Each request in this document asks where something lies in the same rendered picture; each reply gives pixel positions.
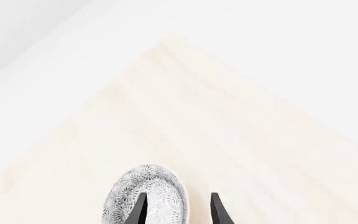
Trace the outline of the grey floral patterned bowl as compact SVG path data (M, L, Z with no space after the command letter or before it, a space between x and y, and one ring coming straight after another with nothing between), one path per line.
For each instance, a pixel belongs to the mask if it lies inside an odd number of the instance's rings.
M111 188L103 206L102 224L124 224L141 193L147 194L145 224L187 224L185 188L169 169L157 164L134 167Z

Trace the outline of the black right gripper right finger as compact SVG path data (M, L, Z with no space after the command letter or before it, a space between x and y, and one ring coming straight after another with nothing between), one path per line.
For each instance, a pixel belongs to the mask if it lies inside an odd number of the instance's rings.
M210 210L213 224L234 224L216 192L211 193Z

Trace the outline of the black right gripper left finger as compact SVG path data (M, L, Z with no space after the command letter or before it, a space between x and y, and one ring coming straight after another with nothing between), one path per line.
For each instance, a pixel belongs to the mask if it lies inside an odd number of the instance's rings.
M147 218L147 194L142 192L124 224L145 224Z

